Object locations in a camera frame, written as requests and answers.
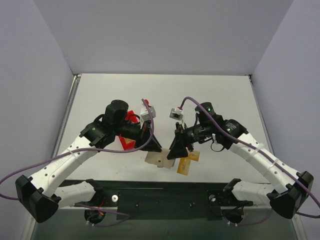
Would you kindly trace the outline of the beige leather card holder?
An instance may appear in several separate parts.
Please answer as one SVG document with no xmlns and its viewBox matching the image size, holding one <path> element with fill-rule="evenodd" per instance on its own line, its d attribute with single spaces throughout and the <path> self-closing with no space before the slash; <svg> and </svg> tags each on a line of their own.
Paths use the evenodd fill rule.
<svg viewBox="0 0 320 240">
<path fill-rule="evenodd" d="M 167 159 L 170 150 L 162 148 L 161 152 L 149 151 L 145 157 L 145 162 L 155 165 L 158 168 L 171 169 L 175 165 L 175 159 Z"/>
</svg>

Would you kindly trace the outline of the gold vip card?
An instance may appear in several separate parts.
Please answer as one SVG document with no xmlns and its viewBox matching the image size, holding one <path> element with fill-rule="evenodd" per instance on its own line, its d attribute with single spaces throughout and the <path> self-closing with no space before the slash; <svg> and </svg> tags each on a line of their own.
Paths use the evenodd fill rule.
<svg viewBox="0 0 320 240">
<path fill-rule="evenodd" d="M 199 158 L 200 158 L 200 152 L 199 151 L 187 151 L 188 152 L 188 156 L 186 157 L 189 160 L 198 162 Z"/>
<path fill-rule="evenodd" d="M 189 174 L 190 165 L 191 165 L 191 159 L 189 158 L 181 158 L 179 160 L 177 173 L 180 175 L 187 176 Z"/>
</svg>

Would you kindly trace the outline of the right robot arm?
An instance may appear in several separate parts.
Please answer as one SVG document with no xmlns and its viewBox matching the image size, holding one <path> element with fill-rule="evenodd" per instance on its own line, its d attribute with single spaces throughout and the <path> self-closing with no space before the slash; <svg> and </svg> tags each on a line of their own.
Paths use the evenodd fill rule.
<svg viewBox="0 0 320 240">
<path fill-rule="evenodd" d="M 243 158 L 268 180 L 264 184 L 233 179 L 223 190 L 226 203 L 266 205 L 278 215 L 292 219 L 310 195 L 314 177 L 308 171 L 299 172 L 280 161 L 238 121 L 216 114 L 210 102 L 196 106 L 195 112 L 194 126 L 186 127 L 183 110 L 180 107 L 171 109 L 169 117 L 177 123 L 167 159 L 186 158 L 194 150 L 194 143 L 211 140 Z"/>
</svg>

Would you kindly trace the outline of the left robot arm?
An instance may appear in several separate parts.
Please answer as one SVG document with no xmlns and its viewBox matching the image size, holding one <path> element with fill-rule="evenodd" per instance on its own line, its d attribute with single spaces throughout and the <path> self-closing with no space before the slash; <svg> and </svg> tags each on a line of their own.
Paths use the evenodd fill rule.
<svg viewBox="0 0 320 240">
<path fill-rule="evenodd" d="M 129 105 L 123 100 L 113 100 L 105 112 L 89 123 L 60 155 L 48 165 L 26 177 L 21 175 L 16 181 L 17 198 L 37 223 L 51 218 L 58 209 L 88 202 L 99 205 L 105 191 L 93 179 L 62 187 L 61 184 L 85 161 L 100 152 L 107 152 L 106 146 L 117 136 L 135 141 L 135 151 L 161 152 L 161 146 L 154 136 L 156 111 L 146 100 L 140 111 L 139 122 L 127 118 Z"/>
</svg>

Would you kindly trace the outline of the red plastic bin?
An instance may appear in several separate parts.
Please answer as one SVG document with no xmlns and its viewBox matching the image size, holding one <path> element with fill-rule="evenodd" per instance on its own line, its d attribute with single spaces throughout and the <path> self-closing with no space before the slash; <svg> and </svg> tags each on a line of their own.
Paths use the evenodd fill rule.
<svg viewBox="0 0 320 240">
<path fill-rule="evenodd" d="M 136 144 L 136 135 L 139 132 L 140 117 L 133 110 L 127 113 L 126 122 L 118 136 L 123 150 L 131 150 Z"/>
</svg>

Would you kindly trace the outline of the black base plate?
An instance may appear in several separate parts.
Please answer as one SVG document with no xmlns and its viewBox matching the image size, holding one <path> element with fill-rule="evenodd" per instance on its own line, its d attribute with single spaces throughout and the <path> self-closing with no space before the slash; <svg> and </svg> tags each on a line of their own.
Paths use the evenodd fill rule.
<svg viewBox="0 0 320 240">
<path fill-rule="evenodd" d="M 237 200 L 226 183 L 148 182 L 97 180 L 100 191 L 91 200 L 76 205 L 116 207 L 131 220 L 221 220 L 227 214 L 240 214 L 252 201 Z"/>
</svg>

